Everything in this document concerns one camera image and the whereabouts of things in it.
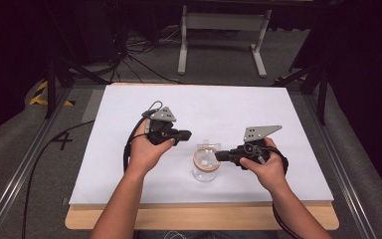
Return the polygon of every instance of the metal rail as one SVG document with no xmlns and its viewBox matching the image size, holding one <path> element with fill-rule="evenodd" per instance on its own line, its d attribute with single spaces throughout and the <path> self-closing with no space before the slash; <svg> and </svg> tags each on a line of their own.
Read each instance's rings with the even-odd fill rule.
<svg viewBox="0 0 382 239">
<path fill-rule="evenodd" d="M 358 194 L 356 193 L 355 188 L 353 187 L 346 170 L 340 160 L 339 155 L 337 154 L 336 148 L 333 145 L 333 142 L 328 134 L 327 128 L 325 125 L 322 125 L 316 114 L 316 105 L 312 96 L 304 95 L 305 102 L 307 103 L 309 113 L 315 121 L 315 125 L 318 131 L 321 134 L 321 138 L 324 142 L 324 145 L 327 148 L 328 154 L 330 156 L 330 163 L 333 168 L 333 172 L 337 178 L 337 181 L 340 185 L 340 188 L 343 192 L 343 196 L 346 199 L 346 203 L 352 213 L 352 216 L 355 220 L 358 231 L 361 234 L 362 238 L 370 239 L 377 238 L 371 224 L 365 214 L 364 209 L 362 208 L 361 202 L 359 201 Z"/>
<path fill-rule="evenodd" d="M 59 110 L 64 105 L 64 102 L 67 100 L 70 91 L 71 90 L 67 88 L 61 89 L 55 111 L 48 119 L 45 119 L 42 125 L 40 126 L 35 138 L 33 139 L 32 144 L 30 145 L 23 160 L 18 166 L 17 171 L 14 173 L 12 179 L 9 181 L 7 187 L 5 188 L 5 191 L 0 199 L 0 225 L 2 224 L 5 216 L 11 208 L 11 205 L 15 201 L 21 187 L 23 186 L 24 181 L 29 176 L 34 162 L 38 156 L 38 153 L 40 152 L 40 149 L 43 145 L 43 140 L 45 139 Z"/>
</svg>

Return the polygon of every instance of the metal bracket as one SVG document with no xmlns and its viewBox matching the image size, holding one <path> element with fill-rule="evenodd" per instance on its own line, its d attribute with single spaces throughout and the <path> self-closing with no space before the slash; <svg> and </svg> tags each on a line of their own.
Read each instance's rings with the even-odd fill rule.
<svg viewBox="0 0 382 239">
<path fill-rule="evenodd" d="M 151 120 L 161 120 L 161 121 L 176 121 L 175 116 L 173 115 L 172 111 L 168 108 L 162 108 L 159 111 L 153 113 L 150 116 Z"/>
<path fill-rule="evenodd" d="M 255 141 L 281 129 L 281 125 L 247 127 L 244 134 L 244 142 Z"/>
</svg>

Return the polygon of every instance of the black curtain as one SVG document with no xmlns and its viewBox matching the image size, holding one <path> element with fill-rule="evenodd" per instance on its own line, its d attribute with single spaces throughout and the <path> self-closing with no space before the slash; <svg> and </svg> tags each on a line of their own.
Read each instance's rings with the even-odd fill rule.
<svg viewBox="0 0 382 239">
<path fill-rule="evenodd" d="M 89 60 L 74 16 L 69 1 L 0 1 L 0 125 L 24 109 L 55 52 Z"/>
<path fill-rule="evenodd" d="M 324 57 L 339 105 L 382 178 L 382 1 L 348 1 L 320 16 L 293 66 Z"/>
</svg>

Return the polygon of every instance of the wooden table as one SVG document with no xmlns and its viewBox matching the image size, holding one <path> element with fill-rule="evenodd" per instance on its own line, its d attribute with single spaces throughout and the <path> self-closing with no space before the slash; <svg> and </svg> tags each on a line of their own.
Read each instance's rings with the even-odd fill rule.
<svg viewBox="0 0 382 239">
<path fill-rule="evenodd" d="M 305 202 L 326 230 L 339 221 L 331 202 Z M 70 229 L 93 229 L 104 206 L 71 206 L 66 218 Z M 282 230 L 270 203 L 141 205 L 137 230 Z"/>
</svg>

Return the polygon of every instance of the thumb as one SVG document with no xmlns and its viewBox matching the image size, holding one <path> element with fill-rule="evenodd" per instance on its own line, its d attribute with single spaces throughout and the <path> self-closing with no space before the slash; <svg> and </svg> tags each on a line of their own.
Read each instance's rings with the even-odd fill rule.
<svg viewBox="0 0 382 239">
<path fill-rule="evenodd" d="M 241 157 L 240 163 L 243 166 L 245 166 L 247 169 L 252 171 L 253 173 L 256 173 L 257 168 L 259 168 L 259 166 L 260 166 L 258 163 L 251 161 L 251 160 L 244 158 L 244 157 Z"/>
<path fill-rule="evenodd" d="M 170 138 L 170 139 L 167 139 L 164 142 L 160 143 L 159 145 L 157 145 L 157 147 L 159 148 L 159 150 L 163 154 L 165 151 L 169 150 L 169 148 L 171 148 L 174 143 L 175 143 L 175 139 Z"/>
</svg>

